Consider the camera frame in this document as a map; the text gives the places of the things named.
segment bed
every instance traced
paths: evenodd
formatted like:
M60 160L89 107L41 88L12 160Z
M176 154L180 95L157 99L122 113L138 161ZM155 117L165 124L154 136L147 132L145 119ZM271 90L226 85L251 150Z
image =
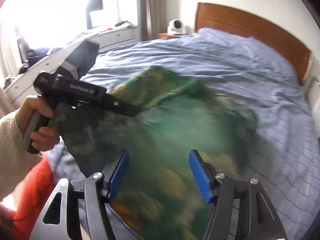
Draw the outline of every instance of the bed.
M320 209L319 150L300 87L308 75L310 50L273 23L222 5L199 3L195 29L195 35L104 51L82 80L110 91L146 67L164 65L250 106L259 125L243 179L262 183L288 239L302 239ZM56 181L84 178L62 140L47 155ZM138 238L107 211L117 239ZM82 209L80 217L85 221ZM228 239L235 234L236 219Z

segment finger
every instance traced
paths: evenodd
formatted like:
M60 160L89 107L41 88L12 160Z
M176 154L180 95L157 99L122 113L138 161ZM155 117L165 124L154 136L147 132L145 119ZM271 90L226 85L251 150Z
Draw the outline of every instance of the finger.
M52 108L48 105L45 99L40 96L27 97L25 103L22 105L21 108L23 108L24 106L25 106L24 110L26 111L26 113L29 114L30 118L34 110L38 110L40 114L48 118L51 118L54 115L54 111L52 110Z
M32 132L30 134L30 138L31 140L33 140L34 142L38 142L42 145L46 145L46 146L52 146L55 145L57 143L59 143L59 137L55 137L55 138L47 138L45 136L42 136L40 133L38 132Z
M42 136L45 136L47 138L57 138L57 137L60 136L57 126L52 126L52 127L43 126L43 127L40 127L39 133Z
M54 148L54 145L42 145L41 143L39 142L33 142L32 144L32 147L38 151L41 151L41 152L46 152L46 151L50 151Z

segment green garment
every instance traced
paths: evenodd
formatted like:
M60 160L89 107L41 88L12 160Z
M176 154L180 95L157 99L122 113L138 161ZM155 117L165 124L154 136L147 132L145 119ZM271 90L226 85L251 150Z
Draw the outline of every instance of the green garment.
M197 189L188 154L197 149L217 171L238 178L254 141L253 110L159 66L112 94L144 110L134 118L94 106L64 113L59 129L69 152L90 176L127 149L129 171L111 206L145 240L201 239L211 205Z

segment red clothing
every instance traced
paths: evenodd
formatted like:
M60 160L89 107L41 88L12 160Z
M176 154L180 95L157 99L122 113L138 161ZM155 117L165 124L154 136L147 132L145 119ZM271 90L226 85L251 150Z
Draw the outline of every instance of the red clothing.
M28 240L36 220L55 187L49 161L44 157L26 176L18 209L13 217L16 240Z

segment wooden nightstand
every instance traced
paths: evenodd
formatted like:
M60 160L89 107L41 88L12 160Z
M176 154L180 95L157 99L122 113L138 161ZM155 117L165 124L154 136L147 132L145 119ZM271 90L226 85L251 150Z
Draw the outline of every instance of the wooden nightstand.
M168 33L158 33L158 39L169 38L169 37L178 37L184 34L168 34Z

